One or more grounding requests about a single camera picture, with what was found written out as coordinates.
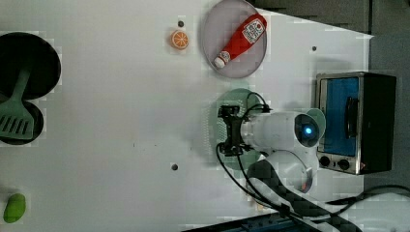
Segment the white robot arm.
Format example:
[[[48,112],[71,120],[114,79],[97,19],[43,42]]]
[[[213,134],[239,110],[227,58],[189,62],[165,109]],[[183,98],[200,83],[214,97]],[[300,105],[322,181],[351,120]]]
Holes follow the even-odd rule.
[[[227,138],[217,145],[217,157],[235,158],[246,181],[240,188],[257,203],[321,232],[409,232],[407,187],[374,187],[337,203],[308,195],[313,170],[293,148],[313,148],[324,133],[308,113],[274,112],[257,103],[245,113],[222,105],[218,117]]]

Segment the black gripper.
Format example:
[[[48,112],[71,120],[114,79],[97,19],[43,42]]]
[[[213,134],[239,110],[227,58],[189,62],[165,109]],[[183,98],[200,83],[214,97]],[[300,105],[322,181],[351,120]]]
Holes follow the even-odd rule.
[[[241,156],[250,150],[250,146],[245,143],[241,136],[241,126],[244,121],[239,117],[239,105],[222,105],[219,108],[218,117],[226,125],[226,139],[220,146],[220,151],[226,157]]]

